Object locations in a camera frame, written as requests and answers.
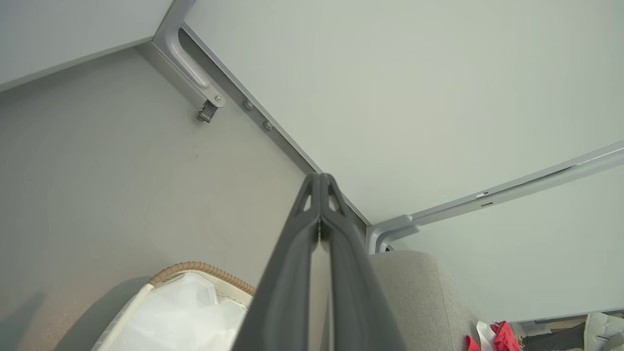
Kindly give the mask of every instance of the red object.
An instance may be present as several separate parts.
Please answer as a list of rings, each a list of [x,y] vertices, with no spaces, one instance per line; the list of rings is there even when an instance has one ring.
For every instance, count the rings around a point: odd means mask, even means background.
[[[509,323],[501,322],[492,324],[490,327],[496,333],[496,339],[494,339],[496,351],[522,351],[518,341],[515,339],[514,332],[511,331]]]
[[[466,346],[468,346],[467,351],[481,351],[479,344],[468,335],[466,335]]]

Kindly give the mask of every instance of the gray metal bracket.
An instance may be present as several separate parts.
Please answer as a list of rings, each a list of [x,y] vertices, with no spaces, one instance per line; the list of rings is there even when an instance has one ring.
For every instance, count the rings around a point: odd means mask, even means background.
[[[217,109],[225,106],[225,98],[211,84],[208,74],[184,51],[178,37],[180,26],[193,3],[195,0],[175,0],[156,31],[152,44],[205,96],[198,117],[210,122]]]
[[[366,229],[366,252],[369,255],[384,252],[391,242],[420,231],[420,226],[407,214],[372,225]]]
[[[518,199],[624,164],[624,141],[446,204],[372,225],[366,230],[369,255],[395,240],[416,234],[422,225]]]

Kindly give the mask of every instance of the red fabric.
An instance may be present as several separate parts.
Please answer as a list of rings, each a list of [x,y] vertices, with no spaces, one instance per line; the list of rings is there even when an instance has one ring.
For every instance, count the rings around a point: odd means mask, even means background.
[[[509,323],[501,322],[492,324],[490,327],[496,333],[496,339],[494,339],[496,351],[522,351],[518,341],[515,339],[514,332],[511,331]]]
[[[466,335],[466,346],[468,346],[467,351],[481,351],[479,344],[468,335]]]

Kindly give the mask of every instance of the screw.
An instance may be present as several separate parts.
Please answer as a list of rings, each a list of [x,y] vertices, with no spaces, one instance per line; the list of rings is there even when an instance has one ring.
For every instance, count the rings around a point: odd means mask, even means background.
[[[243,106],[245,106],[245,108],[249,111],[253,110],[253,104],[249,100],[243,101]]]
[[[264,123],[262,124],[266,130],[268,131],[272,131],[273,130],[273,125],[271,124],[271,122],[269,121],[264,121]]]

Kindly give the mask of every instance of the metal clip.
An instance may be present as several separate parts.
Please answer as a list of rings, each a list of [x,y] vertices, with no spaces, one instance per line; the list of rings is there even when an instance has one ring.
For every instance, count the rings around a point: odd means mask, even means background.
[[[210,123],[210,120],[215,115],[217,109],[217,106],[214,106],[209,100],[206,100],[206,102],[203,103],[202,108],[197,112],[197,119]]]

